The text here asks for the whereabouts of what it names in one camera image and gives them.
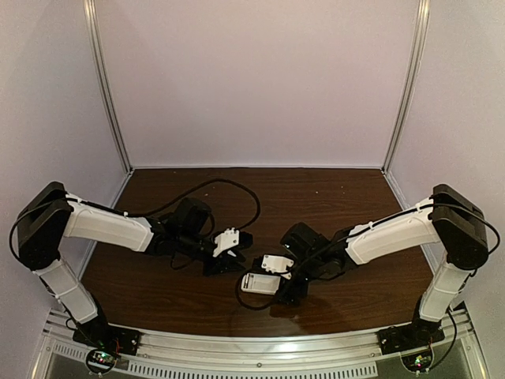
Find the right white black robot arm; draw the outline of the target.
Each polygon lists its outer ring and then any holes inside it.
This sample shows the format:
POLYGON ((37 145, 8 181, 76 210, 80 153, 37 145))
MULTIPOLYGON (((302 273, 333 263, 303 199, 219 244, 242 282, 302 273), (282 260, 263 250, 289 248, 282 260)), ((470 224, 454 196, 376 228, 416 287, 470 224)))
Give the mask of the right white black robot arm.
POLYGON ((415 246, 441 243, 445 255, 414 310, 405 330, 408 346, 423 347, 440 326, 452 300, 466 281, 496 251, 487 233, 496 233, 484 213, 448 185, 434 187, 432 195, 411 208, 367 224, 337 231, 332 238, 305 223, 293 225, 281 244, 294 259, 279 284, 279 303, 298 305, 314 280, 333 280, 377 258, 415 246))

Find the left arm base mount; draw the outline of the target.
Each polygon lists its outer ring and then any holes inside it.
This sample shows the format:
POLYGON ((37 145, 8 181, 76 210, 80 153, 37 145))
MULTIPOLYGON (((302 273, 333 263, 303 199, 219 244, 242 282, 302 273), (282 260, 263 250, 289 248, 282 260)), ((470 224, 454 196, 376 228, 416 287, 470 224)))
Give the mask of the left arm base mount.
POLYGON ((135 356, 141 333, 138 330, 107 325, 104 330, 86 330, 82 325, 73 331, 73 341, 91 350, 84 358, 88 370, 99 377, 109 373, 124 356, 135 356))

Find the white remote control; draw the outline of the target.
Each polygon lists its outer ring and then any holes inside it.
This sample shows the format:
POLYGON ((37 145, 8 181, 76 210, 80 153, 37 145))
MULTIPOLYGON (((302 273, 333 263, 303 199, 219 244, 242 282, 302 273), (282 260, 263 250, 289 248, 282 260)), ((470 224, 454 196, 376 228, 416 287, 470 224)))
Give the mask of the white remote control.
POLYGON ((280 276, 249 272, 242 278, 240 289, 246 293, 274 295, 279 289, 280 283, 280 276))

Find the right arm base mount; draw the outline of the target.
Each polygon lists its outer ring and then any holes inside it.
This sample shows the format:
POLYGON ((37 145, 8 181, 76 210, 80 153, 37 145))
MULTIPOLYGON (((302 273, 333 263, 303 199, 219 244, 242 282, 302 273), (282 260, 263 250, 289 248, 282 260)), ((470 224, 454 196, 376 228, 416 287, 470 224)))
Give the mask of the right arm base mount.
POLYGON ((411 373, 427 373, 435 361, 432 345, 443 341, 440 326, 415 328, 413 324, 383 328, 377 333, 382 355, 400 354, 400 361, 411 373))

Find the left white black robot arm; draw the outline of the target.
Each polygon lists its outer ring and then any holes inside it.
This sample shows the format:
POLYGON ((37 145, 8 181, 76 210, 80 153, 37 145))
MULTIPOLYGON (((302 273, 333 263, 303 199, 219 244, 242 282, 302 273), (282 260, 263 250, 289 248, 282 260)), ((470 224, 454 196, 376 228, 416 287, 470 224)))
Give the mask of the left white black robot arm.
POLYGON ((174 211, 159 217, 135 216, 85 201, 62 183, 51 182, 17 216, 9 248, 65 307, 84 339, 105 351, 114 342, 112 328, 98 301, 62 258, 62 239, 83 238, 151 256, 181 253, 202 262, 204 276, 242 270, 241 251, 252 245, 252 235, 243 227, 204 232, 206 223, 214 225, 215 218, 196 198, 182 198, 174 211))

